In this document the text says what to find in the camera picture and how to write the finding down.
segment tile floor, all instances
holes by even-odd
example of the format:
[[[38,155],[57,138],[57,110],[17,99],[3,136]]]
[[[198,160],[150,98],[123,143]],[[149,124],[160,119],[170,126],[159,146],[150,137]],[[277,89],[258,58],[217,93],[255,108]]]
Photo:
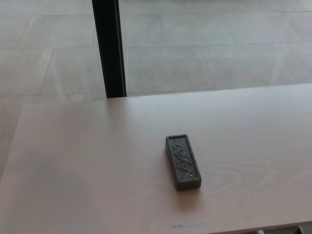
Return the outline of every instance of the tile floor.
[[[312,82],[312,0],[120,6],[132,96]]]
[[[0,175],[23,105],[105,98],[92,0],[0,0]],[[312,0],[119,0],[129,96],[312,82]]]

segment black metal post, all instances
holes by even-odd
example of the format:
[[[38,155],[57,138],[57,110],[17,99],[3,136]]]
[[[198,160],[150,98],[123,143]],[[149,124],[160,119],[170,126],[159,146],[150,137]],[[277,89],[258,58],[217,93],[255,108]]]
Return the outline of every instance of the black metal post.
[[[126,97],[118,0],[92,0],[107,98]]]

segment floor tile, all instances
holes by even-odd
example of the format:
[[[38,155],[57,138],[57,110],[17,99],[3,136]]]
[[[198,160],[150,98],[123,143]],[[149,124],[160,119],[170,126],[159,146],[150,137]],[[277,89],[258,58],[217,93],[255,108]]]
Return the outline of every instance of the floor tile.
[[[271,44],[207,45],[203,49],[217,89],[295,83]]]
[[[83,95],[0,97],[0,178],[2,176],[23,106],[28,103],[46,103],[83,100]]]
[[[166,45],[234,43],[228,27],[218,16],[163,15],[161,22]]]
[[[92,47],[93,16],[33,17],[19,48]]]
[[[312,43],[277,43],[275,49],[299,83],[312,82]]]
[[[52,50],[0,50],[0,96],[39,93]]]
[[[246,0],[245,6],[249,12],[283,12],[306,10],[296,0]]]
[[[92,47],[98,47],[98,35],[96,30],[94,30]]]
[[[120,14],[128,13],[128,0],[118,0]]]
[[[40,94],[96,93],[105,93],[98,49],[55,49]]]
[[[191,13],[246,12],[244,0],[188,0]]]
[[[167,91],[167,92],[129,92],[129,93],[127,93],[127,97],[161,95],[161,94],[174,94],[174,92],[173,91]]]
[[[11,0],[3,16],[64,15],[69,0]]]
[[[0,0],[0,15],[5,11],[9,3],[10,3],[10,0]]]
[[[237,43],[302,41],[280,13],[244,13],[224,17]]]
[[[123,47],[123,64],[125,68],[126,90],[129,90],[129,48]]]
[[[200,46],[129,48],[129,70],[130,92],[214,89]]]
[[[307,11],[312,11],[312,0],[298,0],[298,2],[307,9]]]
[[[103,100],[106,99],[106,94],[85,94],[84,100]]]
[[[284,13],[286,22],[302,37],[312,41],[312,12]]]
[[[163,45],[160,16],[121,17],[122,40],[127,46]]]
[[[70,0],[67,15],[93,15],[92,0]]]
[[[188,13],[186,0],[128,0],[129,14]]]
[[[16,49],[31,17],[0,17],[0,49]]]

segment wood grain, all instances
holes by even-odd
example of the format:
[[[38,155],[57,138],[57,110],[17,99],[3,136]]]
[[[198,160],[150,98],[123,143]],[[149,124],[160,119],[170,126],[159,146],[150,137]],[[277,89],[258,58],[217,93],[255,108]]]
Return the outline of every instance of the wood grain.
[[[27,106],[1,234],[215,234],[312,221],[312,85]],[[165,137],[202,176],[178,193]]]

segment table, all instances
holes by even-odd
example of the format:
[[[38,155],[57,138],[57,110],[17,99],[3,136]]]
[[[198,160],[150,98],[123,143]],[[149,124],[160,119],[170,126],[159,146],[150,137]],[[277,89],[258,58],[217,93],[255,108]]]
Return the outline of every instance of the table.
[[[176,192],[167,135],[202,176]],[[1,234],[215,234],[312,221],[312,85],[24,108],[0,184]]]

